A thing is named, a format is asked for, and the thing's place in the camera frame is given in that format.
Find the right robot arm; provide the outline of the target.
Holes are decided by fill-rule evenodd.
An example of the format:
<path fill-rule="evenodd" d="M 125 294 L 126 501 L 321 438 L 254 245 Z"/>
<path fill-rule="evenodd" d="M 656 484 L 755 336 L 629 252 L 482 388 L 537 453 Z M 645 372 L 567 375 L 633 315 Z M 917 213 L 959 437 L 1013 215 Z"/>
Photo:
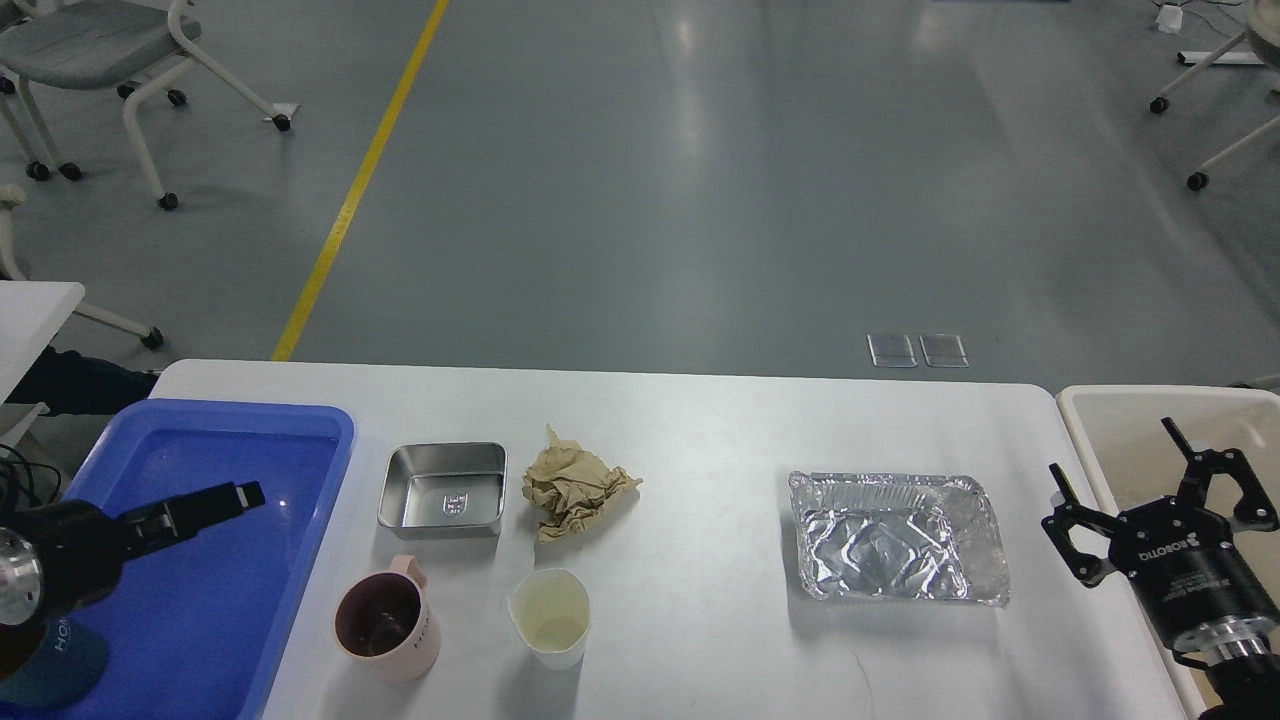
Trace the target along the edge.
<path fill-rule="evenodd" d="M 1185 459 L 1175 495 L 1108 515 L 1083 505 L 1065 471 L 1041 525 L 1088 588 L 1119 571 L 1172 660 L 1202 671 L 1219 703 L 1206 719 L 1275 719 L 1277 605 L 1236 547 L 1238 532 L 1275 532 L 1277 510 L 1239 448 L 1196 450 L 1169 416 Z"/>

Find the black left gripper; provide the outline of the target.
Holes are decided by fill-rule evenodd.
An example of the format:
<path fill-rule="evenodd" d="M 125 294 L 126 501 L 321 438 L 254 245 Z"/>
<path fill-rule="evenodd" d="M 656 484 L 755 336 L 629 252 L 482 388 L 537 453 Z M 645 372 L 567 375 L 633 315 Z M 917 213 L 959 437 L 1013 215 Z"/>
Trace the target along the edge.
<path fill-rule="evenodd" d="M 259 482 L 227 482 L 123 512 L 127 546 L 173 546 L 265 505 Z M 1 624 L 41 626 L 108 597 L 125 562 L 123 530 L 70 500 L 3 519 Z"/>

